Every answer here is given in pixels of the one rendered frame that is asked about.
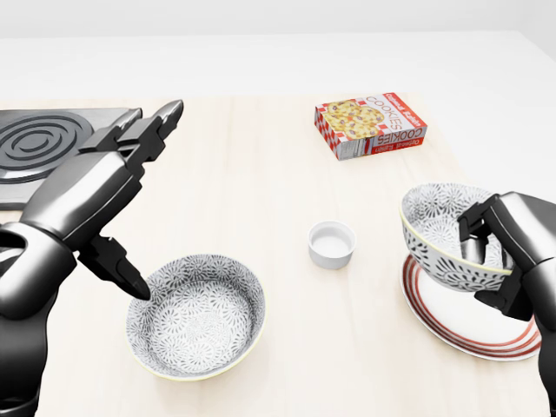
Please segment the flat dark stove plate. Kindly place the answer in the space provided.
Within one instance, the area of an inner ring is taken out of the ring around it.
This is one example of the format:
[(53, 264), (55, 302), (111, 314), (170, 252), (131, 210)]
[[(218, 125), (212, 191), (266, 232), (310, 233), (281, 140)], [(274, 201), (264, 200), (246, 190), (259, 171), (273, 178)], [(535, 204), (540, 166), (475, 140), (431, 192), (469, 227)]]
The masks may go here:
[(0, 210), (108, 222), (139, 191), (160, 125), (140, 109), (0, 110)]

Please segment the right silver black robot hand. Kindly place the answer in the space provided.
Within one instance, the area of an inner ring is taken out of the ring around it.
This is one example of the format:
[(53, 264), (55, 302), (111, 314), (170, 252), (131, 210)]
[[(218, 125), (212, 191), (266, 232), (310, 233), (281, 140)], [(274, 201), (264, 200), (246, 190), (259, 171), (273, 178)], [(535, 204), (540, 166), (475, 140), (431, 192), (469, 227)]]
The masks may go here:
[(489, 235), (513, 260), (500, 288), (481, 290), (475, 298), (515, 319), (535, 316), (556, 331), (556, 204), (516, 192), (494, 194), (467, 209), (458, 222), (466, 260), (485, 260)]

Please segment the patterned black white bowl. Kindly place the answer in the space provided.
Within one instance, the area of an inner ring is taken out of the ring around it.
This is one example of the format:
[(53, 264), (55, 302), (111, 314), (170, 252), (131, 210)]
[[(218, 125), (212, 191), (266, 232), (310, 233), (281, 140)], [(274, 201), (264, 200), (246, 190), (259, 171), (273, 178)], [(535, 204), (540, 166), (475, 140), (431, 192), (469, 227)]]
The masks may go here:
[(241, 361), (261, 337), (266, 319), (255, 274), (223, 255), (189, 255), (149, 278), (149, 301), (132, 300), (126, 336), (151, 373), (198, 381)]
[(403, 235), (412, 257), (439, 284), (457, 291), (496, 290), (511, 274), (513, 260), (494, 235), (482, 264), (463, 259), (457, 218), (491, 192), (453, 182), (410, 189), (400, 205)]

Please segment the white plate with red rings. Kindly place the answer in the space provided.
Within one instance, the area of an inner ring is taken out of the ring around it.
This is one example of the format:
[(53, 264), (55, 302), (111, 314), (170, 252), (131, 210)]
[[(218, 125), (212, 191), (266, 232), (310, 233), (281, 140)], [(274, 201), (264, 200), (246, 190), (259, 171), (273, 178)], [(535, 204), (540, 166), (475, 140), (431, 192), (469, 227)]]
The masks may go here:
[(400, 286), (408, 306), (436, 337), (460, 351), (491, 361), (520, 361), (539, 352), (535, 320), (506, 317), (472, 293), (443, 287), (408, 256)]

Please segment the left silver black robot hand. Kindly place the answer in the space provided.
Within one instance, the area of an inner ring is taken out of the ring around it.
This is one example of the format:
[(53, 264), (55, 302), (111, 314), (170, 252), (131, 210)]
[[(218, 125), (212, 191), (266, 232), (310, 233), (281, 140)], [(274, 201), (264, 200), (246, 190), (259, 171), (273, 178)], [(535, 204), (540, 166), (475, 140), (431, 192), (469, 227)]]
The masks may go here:
[(129, 110), (94, 133), (76, 156), (49, 175), (20, 221), (8, 227), (27, 243), (11, 271), (24, 261), (31, 264), (22, 282), (9, 278), (3, 284), (6, 301), (25, 293), (34, 301), (47, 300), (77, 261), (137, 299), (150, 297), (149, 286), (123, 247), (100, 232), (141, 189), (143, 164), (162, 153), (182, 112), (181, 100), (165, 104), (148, 118), (140, 109)]

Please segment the small white ramekin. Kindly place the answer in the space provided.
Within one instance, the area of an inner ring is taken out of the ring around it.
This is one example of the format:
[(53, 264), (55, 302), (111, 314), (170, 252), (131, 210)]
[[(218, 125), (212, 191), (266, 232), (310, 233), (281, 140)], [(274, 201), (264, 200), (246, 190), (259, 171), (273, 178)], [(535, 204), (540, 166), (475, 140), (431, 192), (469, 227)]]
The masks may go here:
[(321, 268), (345, 267), (352, 257), (355, 245), (355, 232), (342, 222), (318, 222), (308, 232), (309, 256)]

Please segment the red cookie box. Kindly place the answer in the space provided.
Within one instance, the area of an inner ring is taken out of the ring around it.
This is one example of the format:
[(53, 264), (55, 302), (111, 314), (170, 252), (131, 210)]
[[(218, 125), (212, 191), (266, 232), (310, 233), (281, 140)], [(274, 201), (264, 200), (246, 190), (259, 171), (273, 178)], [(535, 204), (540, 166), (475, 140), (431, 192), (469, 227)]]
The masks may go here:
[(394, 92), (323, 103), (314, 124), (340, 161), (423, 143), (427, 124)]

